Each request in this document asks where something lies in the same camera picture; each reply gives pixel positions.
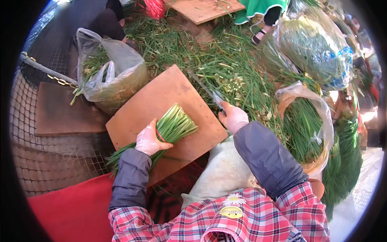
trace dark pants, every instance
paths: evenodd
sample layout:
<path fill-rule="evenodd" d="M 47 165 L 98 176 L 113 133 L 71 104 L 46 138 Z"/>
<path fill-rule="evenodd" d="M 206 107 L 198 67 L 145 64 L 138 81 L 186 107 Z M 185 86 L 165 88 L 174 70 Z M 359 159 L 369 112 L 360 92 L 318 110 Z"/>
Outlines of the dark pants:
<path fill-rule="evenodd" d="M 289 1 L 288 9 L 291 8 L 293 1 Z M 276 23 L 281 15 L 282 8 L 281 7 L 272 7 L 268 10 L 268 12 L 264 16 L 265 25 L 272 26 Z"/>
<path fill-rule="evenodd" d="M 120 1 L 108 0 L 106 9 L 97 15 L 88 29 L 96 32 L 101 37 L 106 35 L 112 39 L 123 40 L 125 33 L 119 23 L 121 19 L 123 19 L 123 8 Z"/>

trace gloved hand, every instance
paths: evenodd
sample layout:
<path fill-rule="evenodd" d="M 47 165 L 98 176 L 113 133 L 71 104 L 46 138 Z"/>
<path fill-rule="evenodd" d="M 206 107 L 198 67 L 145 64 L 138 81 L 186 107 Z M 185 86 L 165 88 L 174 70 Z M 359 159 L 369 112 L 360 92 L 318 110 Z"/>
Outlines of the gloved hand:
<path fill-rule="evenodd" d="M 152 120 L 152 122 L 137 135 L 136 150 L 144 152 L 149 156 L 161 149 L 173 147 L 173 144 L 161 142 L 157 139 L 156 122 L 157 118 Z"/>
<path fill-rule="evenodd" d="M 219 120 L 232 134 L 236 134 L 240 128 L 248 124 L 248 116 L 245 111 L 228 102 L 220 102 L 220 104 L 223 106 L 226 116 L 219 112 Z"/>

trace smiley face patch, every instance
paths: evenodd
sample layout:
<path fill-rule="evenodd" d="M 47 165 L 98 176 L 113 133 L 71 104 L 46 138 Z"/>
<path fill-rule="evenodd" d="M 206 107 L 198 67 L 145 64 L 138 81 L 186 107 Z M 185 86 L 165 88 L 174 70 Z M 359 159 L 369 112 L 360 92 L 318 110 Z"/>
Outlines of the smiley face patch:
<path fill-rule="evenodd" d="M 241 218 L 243 216 L 242 209 L 235 206 L 224 207 L 219 213 L 229 218 Z"/>

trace green cloth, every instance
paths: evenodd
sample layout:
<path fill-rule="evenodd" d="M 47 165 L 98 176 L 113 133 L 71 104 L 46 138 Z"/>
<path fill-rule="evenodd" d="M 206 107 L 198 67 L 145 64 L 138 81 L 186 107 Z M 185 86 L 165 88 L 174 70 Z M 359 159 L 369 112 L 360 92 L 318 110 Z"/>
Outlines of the green cloth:
<path fill-rule="evenodd" d="M 282 7 L 282 12 L 285 11 L 288 0 L 240 0 L 246 9 L 236 12 L 235 24 L 244 24 L 250 21 L 250 18 L 256 14 L 265 15 L 272 7 Z"/>

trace dark blue sleeve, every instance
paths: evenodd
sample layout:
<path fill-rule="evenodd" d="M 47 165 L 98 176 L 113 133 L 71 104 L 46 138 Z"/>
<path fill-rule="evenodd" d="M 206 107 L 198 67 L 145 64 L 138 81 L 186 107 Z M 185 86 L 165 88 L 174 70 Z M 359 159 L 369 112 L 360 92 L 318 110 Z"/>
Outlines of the dark blue sleeve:
<path fill-rule="evenodd" d="M 308 174 L 260 122 L 250 122 L 234 135 L 235 148 L 250 167 L 260 186 L 275 199 L 308 180 Z"/>
<path fill-rule="evenodd" d="M 146 184 L 151 159 L 136 149 L 124 151 L 118 161 L 118 173 L 111 187 L 108 210 L 123 207 L 145 207 Z"/>

